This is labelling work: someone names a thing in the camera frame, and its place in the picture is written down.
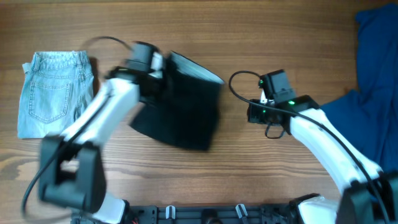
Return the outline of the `black shorts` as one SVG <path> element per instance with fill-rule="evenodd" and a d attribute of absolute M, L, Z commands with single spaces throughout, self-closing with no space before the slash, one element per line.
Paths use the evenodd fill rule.
<path fill-rule="evenodd" d="M 166 89 L 129 124 L 135 131 L 175 147 L 207 151 L 219 125 L 224 80 L 193 60 L 171 52 L 165 60 Z"/>

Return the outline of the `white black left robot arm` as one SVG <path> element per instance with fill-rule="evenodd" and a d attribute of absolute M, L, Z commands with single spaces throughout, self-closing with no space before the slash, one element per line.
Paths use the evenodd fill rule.
<path fill-rule="evenodd" d="M 41 201 L 77 211 L 95 223 L 123 223 L 129 204 L 106 190 L 101 151 L 143 96 L 158 94 L 164 59 L 135 52 L 115 67 L 86 111 L 66 130 L 43 138 L 35 176 Z"/>

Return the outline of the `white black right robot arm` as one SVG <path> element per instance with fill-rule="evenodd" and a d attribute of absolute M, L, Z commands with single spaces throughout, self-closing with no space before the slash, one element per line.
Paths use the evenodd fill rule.
<path fill-rule="evenodd" d="M 361 154 L 312 98 L 248 103 L 250 123 L 281 126 L 311 151 L 340 191 L 337 202 L 320 194 L 291 201 L 290 222 L 397 223 L 397 172 L 384 172 Z"/>

